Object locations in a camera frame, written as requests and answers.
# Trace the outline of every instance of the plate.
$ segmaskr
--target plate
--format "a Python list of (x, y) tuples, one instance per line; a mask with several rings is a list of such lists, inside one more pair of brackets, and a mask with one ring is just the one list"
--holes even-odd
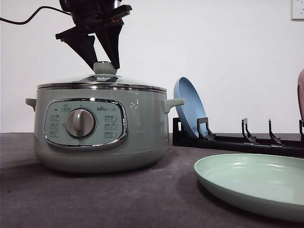
[(304, 159), (264, 154), (222, 154), (194, 164), (201, 184), (241, 209), (304, 222)]
[(304, 70), (301, 71), (298, 78), (298, 100), (301, 119), (304, 120)]
[[(174, 98), (185, 99), (184, 105), (175, 108), (187, 134), (191, 138), (198, 139), (197, 119), (206, 117), (206, 113), (198, 93), (187, 78), (181, 77), (175, 83)], [(200, 130), (204, 135), (208, 134), (205, 124), (201, 124)]]

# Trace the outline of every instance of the brand logo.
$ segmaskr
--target brand logo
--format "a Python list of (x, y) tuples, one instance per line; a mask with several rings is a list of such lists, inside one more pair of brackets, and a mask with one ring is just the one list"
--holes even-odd
[(104, 108), (104, 107), (97, 107), (97, 111), (106, 111), (106, 110), (108, 110), (107, 108)]

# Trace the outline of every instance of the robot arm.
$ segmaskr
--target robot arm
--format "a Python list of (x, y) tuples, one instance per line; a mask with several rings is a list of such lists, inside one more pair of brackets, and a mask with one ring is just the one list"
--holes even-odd
[(60, 0), (63, 11), (70, 12), (75, 27), (56, 34), (67, 43), (92, 69), (97, 62), (94, 50), (95, 33), (113, 66), (118, 69), (118, 39), (123, 27), (122, 17), (130, 14), (130, 5), (121, 0)]

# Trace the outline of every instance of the stainless steel rim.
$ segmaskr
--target stainless steel rim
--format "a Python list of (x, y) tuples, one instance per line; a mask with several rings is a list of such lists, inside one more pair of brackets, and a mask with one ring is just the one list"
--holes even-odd
[(116, 90), (151, 90), (151, 91), (162, 91), (166, 92), (165, 88), (151, 86), (151, 85), (128, 85), (128, 84), (119, 84), (119, 83), (51, 83), (51, 84), (42, 84), (37, 86), (38, 89), (49, 88), (49, 89), (109, 89), (116, 88)]

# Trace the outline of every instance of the control knob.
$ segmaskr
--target control knob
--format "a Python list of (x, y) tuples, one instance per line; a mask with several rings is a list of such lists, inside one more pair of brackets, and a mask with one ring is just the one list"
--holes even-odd
[(66, 130), (74, 137), (86, 137), (94, 130), (94, 128), (94, 116), (86, 109), (73, 110), (67, 116)]

